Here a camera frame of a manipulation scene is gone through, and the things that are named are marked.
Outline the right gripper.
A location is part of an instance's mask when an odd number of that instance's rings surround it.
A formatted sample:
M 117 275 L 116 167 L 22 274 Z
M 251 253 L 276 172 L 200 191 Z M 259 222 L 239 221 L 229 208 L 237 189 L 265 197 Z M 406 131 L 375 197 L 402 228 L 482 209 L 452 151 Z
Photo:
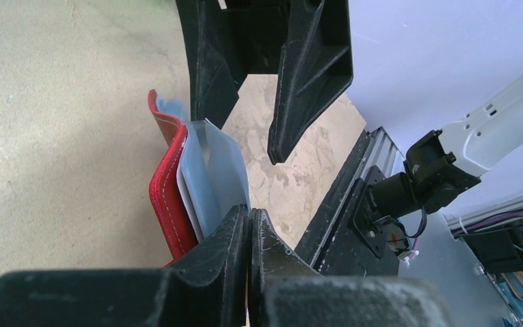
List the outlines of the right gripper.
M 268 132 L 272 164 L 353 80 L 348 1 L 176 2 L 190 77 L 191 119 L 221 129 L 245 74 L 278 74 Z

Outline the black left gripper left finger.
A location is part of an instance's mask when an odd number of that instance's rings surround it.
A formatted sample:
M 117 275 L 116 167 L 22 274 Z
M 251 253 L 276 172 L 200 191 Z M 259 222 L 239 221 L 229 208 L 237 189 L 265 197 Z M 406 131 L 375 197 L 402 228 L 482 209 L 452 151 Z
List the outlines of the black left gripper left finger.
M 243 326 L 249 210 L 165 268 L 26 270 L 0 277 L 0 326 Z

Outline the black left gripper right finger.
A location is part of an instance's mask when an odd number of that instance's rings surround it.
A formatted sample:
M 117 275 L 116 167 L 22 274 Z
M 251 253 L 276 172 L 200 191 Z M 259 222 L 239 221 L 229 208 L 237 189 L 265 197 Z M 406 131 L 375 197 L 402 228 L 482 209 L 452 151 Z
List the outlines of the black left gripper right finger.
M 453 326 L 431 284 L 320 275 L 277 235 L 267 210 L 253 209 L 250 220 L 251 326 Z

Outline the red card holder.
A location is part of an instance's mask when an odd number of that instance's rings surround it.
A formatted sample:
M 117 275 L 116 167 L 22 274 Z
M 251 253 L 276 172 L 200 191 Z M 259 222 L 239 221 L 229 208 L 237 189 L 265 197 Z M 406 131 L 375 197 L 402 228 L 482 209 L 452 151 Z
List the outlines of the red card holder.
M 247 169 L 238 143 L 208 119 L 192 121 L 182 102 L 152 89 L 148 108 L 168 146 L 150 180 L 149 199 L 177 261 L 233 206 L 251 209 Z

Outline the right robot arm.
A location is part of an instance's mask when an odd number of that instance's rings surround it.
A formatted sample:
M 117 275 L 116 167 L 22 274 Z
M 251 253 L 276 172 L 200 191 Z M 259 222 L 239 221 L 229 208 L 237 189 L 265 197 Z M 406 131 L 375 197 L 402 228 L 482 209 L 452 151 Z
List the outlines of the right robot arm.
M 191 119 L 224 126 L 245 78 L 278 77 L 267 152 L 287 160 L 304 132 L 353 80 L 347 1 L 178 1 Z M 404 171 L 355 192 L 349 227 L 381 258 L 384 227 L 434 213 L 523 144 L 523 75 L 461 121 L 429 131 Z

